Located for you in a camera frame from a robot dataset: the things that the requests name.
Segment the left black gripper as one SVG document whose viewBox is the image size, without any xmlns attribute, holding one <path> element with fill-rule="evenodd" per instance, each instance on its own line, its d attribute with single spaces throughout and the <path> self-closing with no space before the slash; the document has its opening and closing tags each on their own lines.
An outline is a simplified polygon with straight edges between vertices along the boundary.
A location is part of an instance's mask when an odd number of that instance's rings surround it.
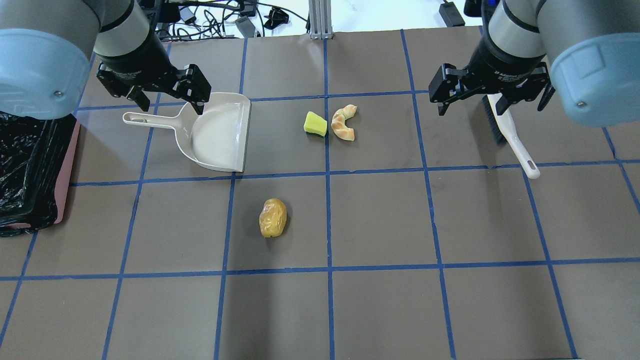
<svg viewBox="0 0 640 360">
<path fill-rule="evenodd" d="M 173 66 L 153 30 L 132 49 L 114 48 L 98 39 L 96 56 L 100 60 L 96 77 L 109 95 L 124 97 L 142 111 L 149 111 L 151 104 L 144 91 L 185 100 L 198 116 L 210 100 L 211 85 L 201 69 L 196 64 L 180 70 Z"/>
</svg>

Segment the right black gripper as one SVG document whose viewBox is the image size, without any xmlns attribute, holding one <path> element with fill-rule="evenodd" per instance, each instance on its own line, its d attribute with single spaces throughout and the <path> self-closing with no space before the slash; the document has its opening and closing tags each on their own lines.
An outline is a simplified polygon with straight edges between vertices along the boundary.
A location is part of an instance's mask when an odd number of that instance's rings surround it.
<svg viewBox="0 0 640 360">
<path fill-rule="evenodd" d="M 491 39 L 482 38 L 467 66 L 443 63 L 430 81 L 429 101 L 444 116 L 451 103 L 478 94 L 502 96 L 494 108 L 502 116 L 511 105 L 531 102 L 541 95 L 537 111 L 542 112 L 556 90 L 541 56 L 518 57 L 501 50 Z"/>
</svg>

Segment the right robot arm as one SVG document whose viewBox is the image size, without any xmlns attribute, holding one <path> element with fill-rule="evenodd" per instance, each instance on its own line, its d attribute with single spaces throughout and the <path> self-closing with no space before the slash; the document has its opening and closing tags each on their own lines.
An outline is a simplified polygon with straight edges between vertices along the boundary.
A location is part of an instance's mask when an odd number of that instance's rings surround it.
<svg viewBox="0 0 640 360">
<path fill-rule="evenodd" d="M 567 116 L 598 128 L 639 120 L 640 3 L 637 0 L 467 0 L 482 37 L 463 68 L 442 64 L 429 100 L 498 94 L 496 112 L 554 94 Z"/>
</svg>

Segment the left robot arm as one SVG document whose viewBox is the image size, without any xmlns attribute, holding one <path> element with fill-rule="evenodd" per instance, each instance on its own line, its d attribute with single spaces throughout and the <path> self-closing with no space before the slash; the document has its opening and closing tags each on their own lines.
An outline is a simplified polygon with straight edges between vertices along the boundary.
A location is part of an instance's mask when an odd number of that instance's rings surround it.
<svg viewBox="0 0 640 360">
<path fill-rule="evenodd" d="M 201 114 L 211 85 L 196 64 L 179 70 L 136 0 L 3 0 L 0 109 L 38 120 L 78 106 L 92 68 L 110 96 L 143 111 L 148 92 L 184 100 Z"/>
</svg>

